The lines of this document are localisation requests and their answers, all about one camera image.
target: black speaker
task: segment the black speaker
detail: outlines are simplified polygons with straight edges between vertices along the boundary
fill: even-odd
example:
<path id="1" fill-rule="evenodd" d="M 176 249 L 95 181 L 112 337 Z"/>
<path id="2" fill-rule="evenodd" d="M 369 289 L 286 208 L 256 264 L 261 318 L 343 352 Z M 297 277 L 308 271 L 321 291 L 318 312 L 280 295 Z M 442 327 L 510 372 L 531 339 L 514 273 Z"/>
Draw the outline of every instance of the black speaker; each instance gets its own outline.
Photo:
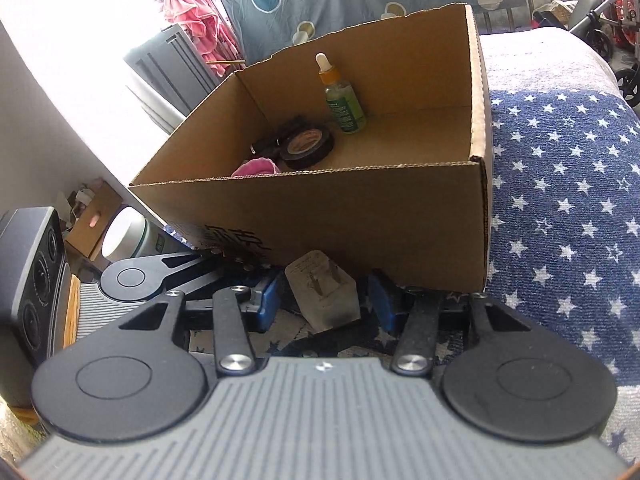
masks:
<path id="1" fill-rule="evenodd" d="M 35 369 L 62 349 L 71 273 L 52 207 L 0 219 L 0 396 L 31 406 Z"/>

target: small cardboard box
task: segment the small cardboard box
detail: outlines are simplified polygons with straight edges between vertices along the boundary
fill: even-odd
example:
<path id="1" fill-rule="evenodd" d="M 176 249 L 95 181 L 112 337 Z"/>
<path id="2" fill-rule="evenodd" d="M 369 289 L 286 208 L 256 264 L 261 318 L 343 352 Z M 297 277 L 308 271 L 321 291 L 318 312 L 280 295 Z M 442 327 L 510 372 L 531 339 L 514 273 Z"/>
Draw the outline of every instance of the small cardboard box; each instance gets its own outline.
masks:
<path id="1" fill-rule="evenodd" d="M 331 120 L 315 56 L 350 81 L 367 126 L 334 132 L 313 171 L 230 178 L 293 116 Z M 471 7 L 366 23 L 229 76 L 131 190 L 196 246 L 240 245 L 287 265 L 326 253 L 353 276 L 468 292 L 486 275 L 491 116 Z"/>

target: blue blanket with white stars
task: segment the blue blanket with white stars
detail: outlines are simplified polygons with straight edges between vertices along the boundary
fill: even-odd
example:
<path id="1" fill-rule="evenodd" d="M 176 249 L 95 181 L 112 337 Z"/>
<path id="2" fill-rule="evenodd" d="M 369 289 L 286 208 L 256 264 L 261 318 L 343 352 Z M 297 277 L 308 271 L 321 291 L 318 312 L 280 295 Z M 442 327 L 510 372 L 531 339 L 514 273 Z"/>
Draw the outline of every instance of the blue blanket with white stars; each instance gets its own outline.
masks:
<path id="1" fill-rule="evenodd" d="M 488 292 L 640 382 L 640 123 L 589 91 L 492 92 Z"/>

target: metal screw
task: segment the metal screw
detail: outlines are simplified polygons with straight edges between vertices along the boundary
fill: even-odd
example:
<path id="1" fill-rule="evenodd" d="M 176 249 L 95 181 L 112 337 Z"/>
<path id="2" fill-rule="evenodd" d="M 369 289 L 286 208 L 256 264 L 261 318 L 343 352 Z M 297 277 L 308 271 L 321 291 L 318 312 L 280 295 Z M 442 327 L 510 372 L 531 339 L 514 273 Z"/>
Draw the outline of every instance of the metal screw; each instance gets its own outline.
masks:
<path id="1" fill-rule="evenodd" d="M 254 360 L 244 354 L 231 354 L 220 359 L 220 366 L 231 372 L 242 372 L 253 364 Z"/>
<path id="2" fill-rule="evenodd" d="M 405 372 L 420 372 L 427 367 L 427 359 L 421 355 L 407 354 L 398 359 L 398 368 Z"/>

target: white jar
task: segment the white jar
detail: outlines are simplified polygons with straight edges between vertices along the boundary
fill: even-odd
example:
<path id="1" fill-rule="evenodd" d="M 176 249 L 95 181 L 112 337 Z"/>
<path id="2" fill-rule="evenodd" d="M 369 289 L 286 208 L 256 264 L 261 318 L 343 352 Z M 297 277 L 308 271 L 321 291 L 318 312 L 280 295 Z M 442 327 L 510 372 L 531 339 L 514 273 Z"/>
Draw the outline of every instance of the white jar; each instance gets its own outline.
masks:
<path id="1" fill-rule="evenodd" d="M 102 256 L 110 262 L 189 250 L 132 207 L 116 215 L 102 242 Z"/>

